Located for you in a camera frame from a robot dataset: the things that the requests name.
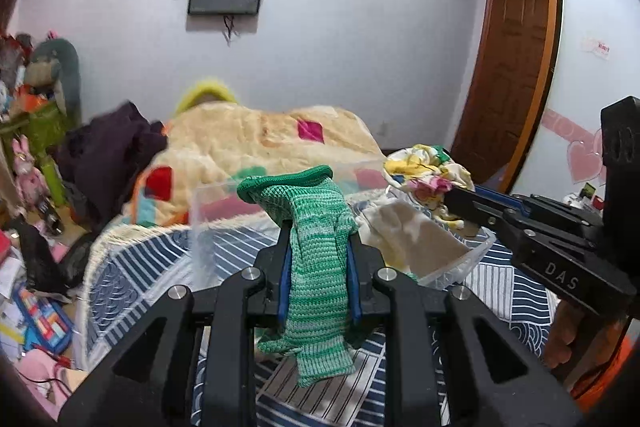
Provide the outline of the orange sleeve left forearm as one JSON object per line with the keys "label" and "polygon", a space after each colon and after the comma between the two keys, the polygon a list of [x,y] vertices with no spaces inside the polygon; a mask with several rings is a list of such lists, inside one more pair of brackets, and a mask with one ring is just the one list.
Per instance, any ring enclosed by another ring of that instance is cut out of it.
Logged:
{"label": "orange sleeve left forearm", "polygon": [[582,413],[592,410],[601,400],[634,350],[636,340],[628,336],[628,325],[628,322],[617,322],[599,335],[593,367],[570,389]]}

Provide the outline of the right hand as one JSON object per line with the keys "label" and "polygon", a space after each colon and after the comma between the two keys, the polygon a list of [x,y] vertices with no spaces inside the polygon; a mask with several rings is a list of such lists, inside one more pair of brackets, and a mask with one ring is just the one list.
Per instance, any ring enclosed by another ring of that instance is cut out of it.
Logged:
{"label": "right hand", "polygon": [[570,361],[572,343],[576,339],[578,325],[583,316],[582,310],[574,308],[567,301],[559,303],[542,355],[548,369],[555,369]]}

